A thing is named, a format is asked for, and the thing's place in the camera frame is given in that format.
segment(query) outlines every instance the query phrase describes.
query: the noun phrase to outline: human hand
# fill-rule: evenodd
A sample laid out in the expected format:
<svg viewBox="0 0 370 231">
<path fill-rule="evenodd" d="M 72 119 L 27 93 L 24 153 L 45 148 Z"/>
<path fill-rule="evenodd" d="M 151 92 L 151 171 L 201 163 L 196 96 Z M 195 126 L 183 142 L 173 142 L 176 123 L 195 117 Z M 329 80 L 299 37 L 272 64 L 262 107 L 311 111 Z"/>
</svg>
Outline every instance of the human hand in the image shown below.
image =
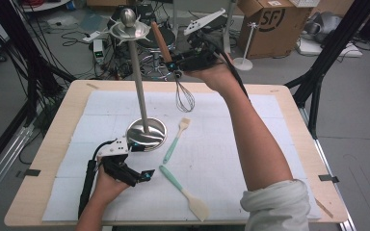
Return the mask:
<svg viewBox="0 0 370 231">
<path fill-rule="evenodd" d="M 211 90 L 217 91 L 219 94 L 224 95 L 228 92 L 231 93 L 234 88 L 240 89 L 236 79 L 230 72 L 226 64 L 218 59 L 217 64 L 204 70 L 187 71 L 186 75 L 199 78 Z"/>
<path fill-rule="evenodd" d="M 100 166 L 91 200 L 96 200 L 97 203 L 108 205 L 119 196 L 120 193 L 128 188 L 129 185 L 115 180 L 104 171 L 103 166 Z"/>
</svg>

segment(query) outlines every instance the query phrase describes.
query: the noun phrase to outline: spatula handle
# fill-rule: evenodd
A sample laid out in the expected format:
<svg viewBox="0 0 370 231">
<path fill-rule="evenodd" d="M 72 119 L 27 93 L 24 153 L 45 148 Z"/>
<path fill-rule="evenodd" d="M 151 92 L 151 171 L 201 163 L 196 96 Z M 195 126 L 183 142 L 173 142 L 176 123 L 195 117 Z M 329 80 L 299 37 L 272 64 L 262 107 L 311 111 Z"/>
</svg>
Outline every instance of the spatula handle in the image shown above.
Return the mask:
<svg viewBox="0 0 370 231">
<path fill-rule="evenodd" d="M 167 151 L 167 154 L 165 154 L 165 157 L 164 157 L 164 161 L 163 161 L 163 163 L 164 164 L 166 164 L 167 162 L 168 162 L 168 160 L 170 159 L 170 157 L 171 157 L 171 155 L 172 155 L 172 153 L 173 153 L 173 150 L 175 149 L 175 147 L 176 147 L 176 143 L 178 142 L 178 137 L 176 137 L 174 140 L 173 140 L 173 142 L 172 142 L 172 144 L 171 144 L 171 146 L 170 146 L 170 148 L 168 149 L 168 151 Z"/>
<path fill-rule="evenodd" d="M 175 179 L 175 177 L 172 175 L 172 173 L 164 166 L 160 166 L 160 170 L 165 175 L 165 177 L 167 177 L 167 179 L 169 179 L 171 181 L 171 183 L 173 185 L 175 185 L 176 188 L 179 189 L 182 192 L 183 188 L 182 188 L 181 184 L 179 184 L 179 182 Z"/>
</svg>

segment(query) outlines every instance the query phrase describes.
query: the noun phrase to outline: round metal base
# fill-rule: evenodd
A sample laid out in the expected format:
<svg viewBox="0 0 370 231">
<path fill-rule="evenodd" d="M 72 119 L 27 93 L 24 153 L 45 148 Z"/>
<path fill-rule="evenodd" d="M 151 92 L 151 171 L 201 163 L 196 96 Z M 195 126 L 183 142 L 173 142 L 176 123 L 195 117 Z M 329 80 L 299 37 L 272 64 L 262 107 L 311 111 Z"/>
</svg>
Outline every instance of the round metal base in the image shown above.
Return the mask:
<svg viewBox="0 0 370 231">
<path fill-rule="evenodd" d="M 251 63 L 251 61 L 243 58 L 234 59 L 233 65 L 240 70 L 250 70 L 253 68 L 253 64 Z"/>
<path fill-rule="evenodd" d="M 145 151 L 152 151 L 160 147 L 167 138 L 167 127 L 156 118 L 148 118 L 149 133 L 145 133 L 143 120 L 138 119 L 127 129 L 127 141 L 145 146 Z"/>
</svg>

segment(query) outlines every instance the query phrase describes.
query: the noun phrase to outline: wooden table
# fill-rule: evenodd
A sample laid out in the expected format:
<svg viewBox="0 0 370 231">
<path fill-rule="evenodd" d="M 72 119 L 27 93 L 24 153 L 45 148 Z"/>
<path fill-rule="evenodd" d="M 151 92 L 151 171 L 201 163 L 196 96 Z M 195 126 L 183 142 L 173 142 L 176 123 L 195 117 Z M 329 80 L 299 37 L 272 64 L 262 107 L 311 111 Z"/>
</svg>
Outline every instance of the wooden table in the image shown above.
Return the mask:
<svg viewBox="0 0 370 231">
<path fill-rule="evenodd" d="M 211 92 L 201 83 L 182 83 L 190 92 Z M 322 218 L 313 222 L 340 223 L 348 219 L 345 206 L 330 181 L 320 181 L 328 174 L 314 140 L 308 133 L 288 88 L 270 85 L 246 85 L 248 93 L 274 95 L 284 115 L 291 138 L 304 166 L 311 189 L 321 204 Z M 64 158 L 75 127 L 93 90 L 135 90 L 131 81 L 86 81 L 71 84 L 30 169 L 40 169 L 39 176 L 26 176 L 5 217 L 8 226 L 72 225 L 75 222 L 42 222 L 59 165 Z M 175 83 L 144 82 L 145 91 L 175 91 Z"/>
</svg>

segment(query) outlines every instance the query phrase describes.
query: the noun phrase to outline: black strap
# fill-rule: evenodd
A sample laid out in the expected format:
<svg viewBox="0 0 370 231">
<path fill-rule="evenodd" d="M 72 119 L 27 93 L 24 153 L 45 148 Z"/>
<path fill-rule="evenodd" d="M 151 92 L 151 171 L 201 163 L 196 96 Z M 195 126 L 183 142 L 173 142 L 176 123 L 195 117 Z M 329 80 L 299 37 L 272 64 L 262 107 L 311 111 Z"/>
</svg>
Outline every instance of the black strap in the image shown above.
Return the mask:
<svg viewBox="0 0 370 231">
<path fill-rule="evenodd" d="M 39 176 L 40 170 L 37 169 L 27 169 L 24 173 L 24 175 L 29 175 L 29 176 Z"/>
<path fill-rule="evenodd" d="M 338 183 L 338 177 L 331 176 L 329 174 L 327 175 L 318 175 L 318 178 L 320 178 L 321 181 L 332 181 L 332 183 Z"/>
<path fill-rule="evenodd" d="M 97 161 L 90 160 L 87 163 L 87 171 L 86 171 L 86 178 L 84 180 L 84 186 L 82 193 L 80 195 L 80 204 L 79 204 L 79 211 L 78 211 L 78 218 L 80 218 L 81 214 L 83 213 L 84 208 L 86 207 L 87 203 L 90 199 L 90 193 L 92 192 L 93 181 L 95 177 L 95 166 Z"/>
</svg>

